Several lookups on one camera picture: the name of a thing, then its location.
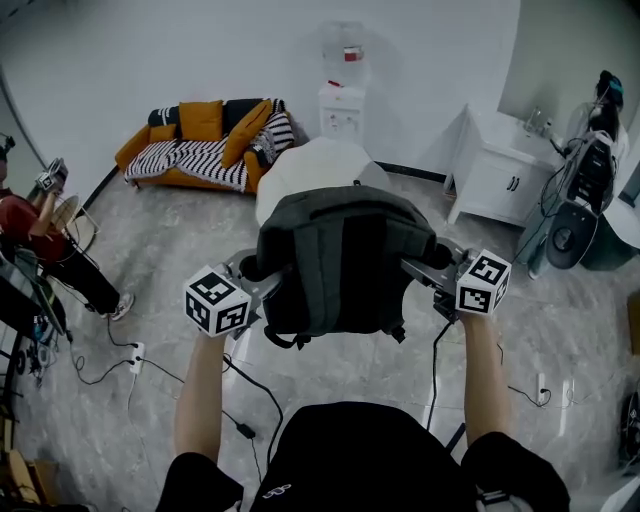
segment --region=black backpack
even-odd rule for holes
[[[406,199],[365,186],[323,188],[283,198],[260,229],[250,280],[282,271],[263,302],[265,334],[298,348],[330,332],[382,330],[404,339],[402,299],[411,277],[400,258],[424,260],[436,236]],[[278,334],[296,334],[293,342]]]

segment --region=gray tile floor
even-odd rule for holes
[[[519,230],[468,215],[449,226],[450,202],[439,184],[401,176],[392,182],[439,235],[511,259]],[[196,332],[182,314],[182,283],[204,264],[255,244],[253,209],[253,198],[235,193],[164,187],[135,191],[119,178],[111,182],[91,209],[102,231],[90,254],[117,288],[137,295],[131,313],[112,326],[115,340],[145,343],[148,359],[184,376]],[[533,393],[536,374],[544,372],[553,393],[545,409],[510,395],[514,435],[552,462],[570,489],[616,465],[620,400],[640,376],[626,319],[626,297],[639,287],[640,259],[613,273],[578,267],[536,282],[518,267],[497,313],[509,382]],[[86,358],[85,379],[130,357],[129,348],[110,344],[106,321],[64,291],[60,296],[76,337],[73,357]],[[302,352],[283,351],[265,339],[257,324],[228,350],[273,390],[286,418],[307,404],[366,400],[395,405],[424,424],[432,393],[432,340],[444,325],[431,304],[431,291],[410,286],[404,301],[408,337],[401,345],[381,334],[342,334],[315,340]],[[432,431],[446,443],[463,421],[465,347],[458,325],[440,345],[437,368]],[[566,406],[564,381],[575,382],[573,397],[579,405]],[[58,361],[41,389],[30,377],[18,380],[25,394],[16,407],[18,445],[27,457],[61,463],[68,499],[94,503],[101,511],[154,509],[172,460],[180,383],[147,364],[133,385],[127,367],[100,384],[83,385],[62,340]],[[224,406],[257,430],[264,471],[277,420],[269,398],[230,371],[224,378]],[[465,444],[456,449],[456,458],[464,454]],[[246,498],[253,496],[257,471],[251,446],[226,420],[220,466],[245,486]]]

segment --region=black pants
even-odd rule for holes
[[[0,321],[21,336],[32,338],[33,320],[34,317],[42,314],[42,308],[4,278],[0,278],[0,297],[2,297]]]
[[[80,249],[67,242],[59,263],[46,267],[47,272],[75,288],[101,315],[113,313],[120,302],[120,294],[100,273]]]

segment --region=orange sofa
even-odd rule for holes
[[[125,173],[127,166],[132,160],[150,144],[151,127],[147,124],[138,133],[136,133],[115,156],[116,163],[120,172]],[[247,194],[256,194],[260,178],[271,168],[273,162],[268,164],[264,159],[260,159],[255,151],[247,150],[244,152],[243,160],[246,164],[247,181],[244,192]],[[174,185],[182,187],[198,187],[216,190],[233,190],[229,186],[218,183],[212,183],[204,179],[185,174],[180,169],[172,167],[159,176],[127,179],[131,185],[139,188],[141,184],[158,184],[158,185]]]

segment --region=black t-shirt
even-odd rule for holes
[[[478,488],[487,500],[504,493],[533,510],[569,510],[551,464],[504,434],[478,439],[459,466],[407,413],[341,402],[291,418],[251,510],[476,511]],[[242,495],[213,461],[187,453],[173,461],[158,511],[235,510]]]

